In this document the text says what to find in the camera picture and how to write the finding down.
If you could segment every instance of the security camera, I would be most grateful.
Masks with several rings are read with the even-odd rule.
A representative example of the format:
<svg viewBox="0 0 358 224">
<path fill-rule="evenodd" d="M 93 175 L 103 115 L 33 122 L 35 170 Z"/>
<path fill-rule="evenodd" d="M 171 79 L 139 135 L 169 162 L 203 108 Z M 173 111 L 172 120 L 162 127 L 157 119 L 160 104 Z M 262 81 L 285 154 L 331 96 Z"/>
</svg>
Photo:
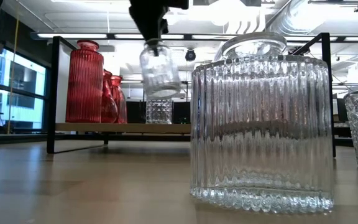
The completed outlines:
<svg viewBox="0 0 358 224">
<path fill-rule="evenodd" d="M 194 52 L 194 49 L 188 49 L 187 50 L 185 59 L 188 62 L 192 62 L 192 61 L 196 60 L 196 52 Z"/>
</svg>

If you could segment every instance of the black metal frame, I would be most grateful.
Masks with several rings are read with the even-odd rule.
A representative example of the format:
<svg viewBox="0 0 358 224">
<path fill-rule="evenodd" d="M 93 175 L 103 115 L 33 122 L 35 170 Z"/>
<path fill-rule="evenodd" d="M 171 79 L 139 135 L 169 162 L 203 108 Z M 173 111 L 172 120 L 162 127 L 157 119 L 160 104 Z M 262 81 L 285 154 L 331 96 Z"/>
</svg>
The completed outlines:
<svg viewBox="0 0 358 224">
<path fill-rule="evenodd" d="M 332 74 L 331 74 L 331 41 L 330 41 L 330 34 L 329 33 L 320 33 L 315 38 L 313 38 L 311 41 L 307 42 L 304 46 L 293 52 L 293 55 L 299 55 L 304 52 L 306 52 L 309 47 L 311 47 L 313 44 L 321 42 L 321 51 L 323 60 L 327 63 L 328 66 L 328 75 L 329 75 L 329 99 L 330 99 L 330 108 L 331 108 L 331 127 L 332 127 L 332 135 L 333 135 L 333 156 L 336 157 L 336 150 L 335 150 L 335 143 L 334 143 L 334 119 L 333 119 L 333 93 L 332 93 Z M 47 134 L 47 153 L 49 154 L 56 154 L 61 152 L 69 152 L 69 151 L 75 151 L 80 149 L 73 149 L 73 150 L 67 150 L 67 151 L 55 151 L 55 138 L 56 135 L 56 104 L 57 104 L 57 86 L 58 86 L 58 68 L 59 68 L 59 53 L 60 53 L 60 44 L 66 45 L 67 47 L 71 48 L 72 50 L 75 50 L 76 47 L 71 45 L 67 40 L 65 40 L 63 37 L 56 36 L 53 38 L 53 45 L 52 45 L 52 69 L 50 73 L 50 80 L 48 83 L 48 90 L 49 90 L 49 107 L 48 107 L 48 134 Z M 106 145 L 108 144 L 109 140 L 117 140 L 121 138 L 128 138 L 128 140 L 139 140 L 143 141 L 145 137 L 139 137 L 139 136 L 111 136 L 108 133 L 103 135 L 72 135 L 67 136 L 64 139 L 85 139 L 85 140 L 103 140 L 103 143 Z M 181 141 L 188 139 L 188 136 L 183 136 L 181 138 Z"/>
<path fill-rule="evenodd" d="M 67 47 L 75 50 L 71 43 L 62 37 L 54 37 L 52 42 L 52 69 L 50 71 L 48 90 L 49 90 L 49 102 L 48 102 L 48 136 L 47 136 L 47 153 L 56 154 L 55 152 L 55 137 L 56 137 L 56 104 L 57 104 L 57 85 L 59 74 L 59 58 L 60 58 L 60 44 L 64 44 Z"/>
<path fill-rule="evenodd" d="M 323 61 L 327 63 L 328 66 L 328 78 L 329 78 L 329 106 L 331 109 L 331 132 L 333 136 L 333 156 L 336 157 L 335 149 L 335 137 L 334 137 L 334 105 L 333 105 L 333 75 L 331 71 L 331 41 L 329 33 L 320 33 L 307 44 L 296 50 L 292 55 L 299 55 L 309 51 L 309 48 L 321 41 L 321 55 Z"/>
</svg>

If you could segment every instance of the ceiling pipe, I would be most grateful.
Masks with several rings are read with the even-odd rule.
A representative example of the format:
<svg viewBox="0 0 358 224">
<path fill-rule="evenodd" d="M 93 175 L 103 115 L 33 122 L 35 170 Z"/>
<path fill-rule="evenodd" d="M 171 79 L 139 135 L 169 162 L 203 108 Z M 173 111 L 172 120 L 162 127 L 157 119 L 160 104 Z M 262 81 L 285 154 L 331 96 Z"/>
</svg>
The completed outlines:
<svg viewBox="0 0 358 224">
<path fill-rule="evenodd" d="M 264 29 L 264 32 L 266 31 L 266 29 L 274 22 L 274 20 L 277 18 L 278 15 L 280 15 L 280 13 L 285 9 L 285 7 L 291 3 L 292 0 L 288 0 L 283 7 L 281 7 L 278 12 L 276 12 L 276 14 L 274 14 L 267 22 L 266 22 L 266 26 Z"/>
</svg>

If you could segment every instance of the ceiling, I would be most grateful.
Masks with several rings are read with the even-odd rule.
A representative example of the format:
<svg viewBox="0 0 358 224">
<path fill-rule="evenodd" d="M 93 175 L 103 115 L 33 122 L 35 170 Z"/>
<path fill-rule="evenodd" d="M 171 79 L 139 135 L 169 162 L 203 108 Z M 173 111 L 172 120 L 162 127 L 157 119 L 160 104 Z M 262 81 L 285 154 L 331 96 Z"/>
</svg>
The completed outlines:
<svg viewBox="0 0 358 224">
<path fill-rule="evenodd" d="M 113 3 L 108 4 L 67 1 L 71 0 L 5 0 L 2 8 L 14 17 L 19 15 L 21 22 L 37 32 L 139 33 L 128 13 L 129 1 L 127 0 L 115 0 Z M 256 16 L 261 16 L 263 12 L 265 15 L 262 16 L 264 21 L 269 22 L 273 15 L 275 15 L 288 0 L 274 1 L 275 4 L 261 7 L 261 10 L 258 11 L 258 15 Z M 202 13 L 207 6 L 194 6 L 201 2 L 212 2 L 217 6 L 218 11 L 211 19 L 206 19 Z M 169 25 L 170 33 L 229 33 L 231 27 L 237 26 L 238 24 L 230 21 L 224 26 L 217 26 L 221 21 L 219 19 L 216 21 L 212 20 L 214 20 L 215 17 L 219 17 L 219 15 L 221 16 L 220 18 L 230 16 L 231 12 L 234 14 L 234 12 L 239 11 L 241 14 L 241 10 L 244 10 L 244 15 L 250 16 L 250 14 L 252 14 L 251 12 L 255 11 L 254 7 L 242 8 L 240 10 L 240 5 L 238 4 L 239 0 L 194 0 L 194 2 L 190 0 L 190 8 L 188 11 L 174 9 L 168 13 L 168 22 L 172 24 Z M 358 12 L 354 12 L 354 6 L 342 7 L 338 11 L 329 11 L 326 15 L 325 22 L 312 30 L 310 34 L 318 34 L 320 32 L 330 32 L 336 35 L 358 35 Z M 100 40 L 98 42 L 100 45 L 114 46 L 114 56 L 119 58 L 119 62 L 115 60 L 115 63 L 119 63 L 119 72 L 124 76 L 124 79 L 126 76 L 140 73 L 139 54 L 144 44 L 142 40 Z M 221 43 L 178 40 L 167 41 L 166 44 L 173 47 L 173 55 L 179 70 L 190 72 L 194 69 L 196 62 L 213 59 L 214 53 L 218 51 Z M 196 61 L 185 61 L 187 48 L 195 49 L 197 54 Z M 319 54 L 321 54 L 320 49 L 321 46 L 318 44 L 314 45 L 311 48 L 311 54 L 315 57 L 319 57 Z M 342 55 L 342 60 L 338 62 L 333 60 L 334 73 L 338 77 L 346 76 L 347 65 L 352 65 L 352 63 L 343 62 L 343 59 L 346 58 L 347 60 L 358 55 L 358 44 L 331 44 L 331 53 L 333 57 Z"/>
</svg>

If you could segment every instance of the window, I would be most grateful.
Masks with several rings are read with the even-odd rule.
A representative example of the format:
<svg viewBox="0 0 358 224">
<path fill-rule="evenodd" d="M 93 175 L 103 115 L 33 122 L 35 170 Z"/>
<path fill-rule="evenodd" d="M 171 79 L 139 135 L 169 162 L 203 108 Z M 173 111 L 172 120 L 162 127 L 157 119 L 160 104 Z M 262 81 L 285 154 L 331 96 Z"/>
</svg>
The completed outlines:
<svg viewBox="0 0 358 224">
<path fill-rule="evenodd" d="M 40 129 L 44 116 L 44 99 L 40 96 L 45 95 L 46 68 L 20 55 L 13 62 L 13 56 L 6 49 L 0 54 L 0 125 L 7 126 L 10 107 L 11 127 Z"/>
<path fill-rule="evenodd" d="M 9 120 L 8 91 L 0 90 L 0 125 L 7 125 Z M 23 96 L 16 93 L 12 95 L 11 126 L 15 128 L 42 128 L 44 101 L 38 98 Z"/>
<path fill-rule="evenodd" d="M 13 82 L 11 71 L 14 70 Z M 11 86 L 17 90 L 24 90 L 44 96 L 46 69 L 30 60 L 16 55 L 13 62 L 13 53 L 3 50 L 0 54 L 0 84 Z"/>
</svg>

